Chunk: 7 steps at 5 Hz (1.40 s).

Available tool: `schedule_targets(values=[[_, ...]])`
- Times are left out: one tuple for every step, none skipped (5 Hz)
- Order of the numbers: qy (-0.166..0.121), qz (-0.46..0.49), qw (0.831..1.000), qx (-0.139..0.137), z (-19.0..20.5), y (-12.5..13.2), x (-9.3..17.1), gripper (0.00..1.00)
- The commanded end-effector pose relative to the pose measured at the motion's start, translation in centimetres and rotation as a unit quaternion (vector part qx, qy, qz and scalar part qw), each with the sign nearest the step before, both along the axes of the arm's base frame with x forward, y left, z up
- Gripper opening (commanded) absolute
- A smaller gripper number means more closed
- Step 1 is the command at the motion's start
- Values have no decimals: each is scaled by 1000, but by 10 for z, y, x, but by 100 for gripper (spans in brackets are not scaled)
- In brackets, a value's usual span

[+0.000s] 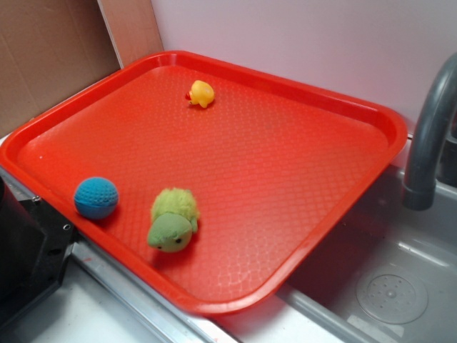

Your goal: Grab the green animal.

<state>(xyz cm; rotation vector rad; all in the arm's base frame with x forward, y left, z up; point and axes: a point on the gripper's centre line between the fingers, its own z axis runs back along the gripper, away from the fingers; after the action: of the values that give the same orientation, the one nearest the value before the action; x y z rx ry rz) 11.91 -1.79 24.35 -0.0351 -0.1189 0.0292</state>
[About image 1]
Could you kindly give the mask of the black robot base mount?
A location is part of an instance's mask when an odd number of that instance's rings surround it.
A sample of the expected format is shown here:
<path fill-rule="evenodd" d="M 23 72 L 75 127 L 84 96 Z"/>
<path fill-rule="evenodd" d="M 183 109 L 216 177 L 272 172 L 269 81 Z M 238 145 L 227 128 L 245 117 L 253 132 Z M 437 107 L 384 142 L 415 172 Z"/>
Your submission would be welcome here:
<path fill-rule="evenodd" d="M 1 320 L 62 283 L 74 226 L 45 200 L 18 200 L 1 181 Z"/>

